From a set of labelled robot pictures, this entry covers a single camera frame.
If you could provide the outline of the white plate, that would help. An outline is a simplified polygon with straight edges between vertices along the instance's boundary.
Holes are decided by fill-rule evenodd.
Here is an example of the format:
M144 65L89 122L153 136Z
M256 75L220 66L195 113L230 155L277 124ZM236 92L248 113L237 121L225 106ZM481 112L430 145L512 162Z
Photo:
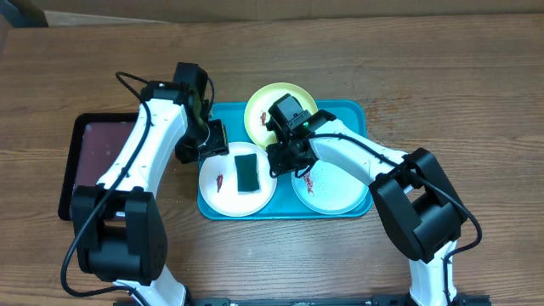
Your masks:
M239 193L235 168L235 156L255 153L258 157L260 189L252 193ZM269 175L266 152L247 142L229 144L229 154L207 158L200 167L199 195L213 211L226 217L241 218L264 208L272 199L277 180Z

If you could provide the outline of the green scrubbing sponge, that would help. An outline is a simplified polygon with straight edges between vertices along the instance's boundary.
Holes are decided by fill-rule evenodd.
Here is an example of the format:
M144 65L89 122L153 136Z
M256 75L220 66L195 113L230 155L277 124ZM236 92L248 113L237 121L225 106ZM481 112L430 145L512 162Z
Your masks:
M258 157L255 153L235 156L235 168L239 193L252 193L260 189Z

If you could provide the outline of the yellow plate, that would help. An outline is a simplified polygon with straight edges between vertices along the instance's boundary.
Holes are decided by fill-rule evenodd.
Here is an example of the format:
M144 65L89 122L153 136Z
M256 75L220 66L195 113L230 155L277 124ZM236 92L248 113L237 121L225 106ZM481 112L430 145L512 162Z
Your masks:
M260 88L246 104L244 125L251 141L264 150L268 145L276 142L275 134L265 127L271 118L268 110L285 94L293 96L311 115L318 111L317 104L310 94L295 84L276 82Z

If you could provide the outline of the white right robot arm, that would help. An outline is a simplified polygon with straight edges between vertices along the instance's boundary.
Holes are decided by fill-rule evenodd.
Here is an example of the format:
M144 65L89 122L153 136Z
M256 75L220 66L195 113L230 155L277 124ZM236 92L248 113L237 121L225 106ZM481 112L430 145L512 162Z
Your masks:
M423 148L407 154L376 144L348 129L332 113L271 113L265 127L276 141L267 146L270 174L306 175L316 162L339 167L366 185L388 238L410 261L411 301L450 305L456 289L451 257L462 205L435 156Z

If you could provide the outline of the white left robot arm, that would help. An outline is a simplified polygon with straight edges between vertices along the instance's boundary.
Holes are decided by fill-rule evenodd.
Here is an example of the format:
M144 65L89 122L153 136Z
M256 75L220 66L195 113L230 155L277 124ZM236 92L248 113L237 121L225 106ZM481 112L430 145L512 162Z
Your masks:
M123 291L138 305L184 305L189 293L166 266L167 234L156 192L171 155L183 164L225 155L224 125L210 120L209 81L147 81L119 155L71 200L74 240L60 270L73 297Z

